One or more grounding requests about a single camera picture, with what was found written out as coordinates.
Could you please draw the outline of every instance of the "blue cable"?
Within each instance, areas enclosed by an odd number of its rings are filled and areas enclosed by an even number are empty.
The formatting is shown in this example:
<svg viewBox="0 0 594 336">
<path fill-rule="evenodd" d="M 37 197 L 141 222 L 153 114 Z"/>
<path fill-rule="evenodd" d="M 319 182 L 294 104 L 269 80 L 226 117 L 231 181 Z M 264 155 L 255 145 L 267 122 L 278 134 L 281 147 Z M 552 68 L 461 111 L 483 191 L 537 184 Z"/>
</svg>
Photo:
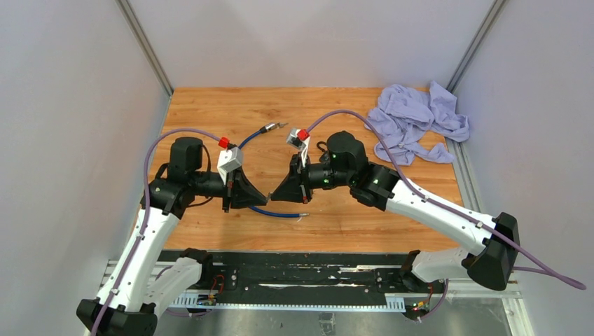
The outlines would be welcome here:
<svg viewBox="0 0 594 336">
<path fill-rule="evenodd" d="M 238 146 L 239 149 L 242 149 L 243 146 L 245 146 L 248 142 L 250 142 L 253 138 L 257 137 L 260 134 L 262 134 L 262 130 L 261 129 L 259 129 L 257 132 L 255 132 L 252 135 L 250 135 L 247 138 L 245 138 L 245 140 Z M 280 218 L 299 218 L 299 217 L 301 217 L 301 213 L 278 213 L 278 212 L 271 212 L 271 211 L 262 210 L 260 208 L 255 207 L 255 206 L 251 206 L 249 208 L 252 209 L 253 211 L 259 213 L 259 214 L 263 214 L 263 215 L 271 216 L 271 217 L 280 217 Z"/>
</svg>

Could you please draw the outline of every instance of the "metal floor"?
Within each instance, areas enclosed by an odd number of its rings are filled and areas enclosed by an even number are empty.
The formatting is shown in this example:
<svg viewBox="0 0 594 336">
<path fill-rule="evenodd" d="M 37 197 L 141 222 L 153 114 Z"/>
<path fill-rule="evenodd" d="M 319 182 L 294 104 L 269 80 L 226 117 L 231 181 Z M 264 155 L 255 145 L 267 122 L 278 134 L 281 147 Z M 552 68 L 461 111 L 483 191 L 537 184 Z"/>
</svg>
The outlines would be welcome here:
<svg viewBox="0 0 594 336">
<path fill-rule="evenodd" d="M 215 310 L 202 318 L 164 314 L 156 336 L 512 335 L 500 299 L 455 298 L 416 324 L 399 313 Z"/>
</svg>

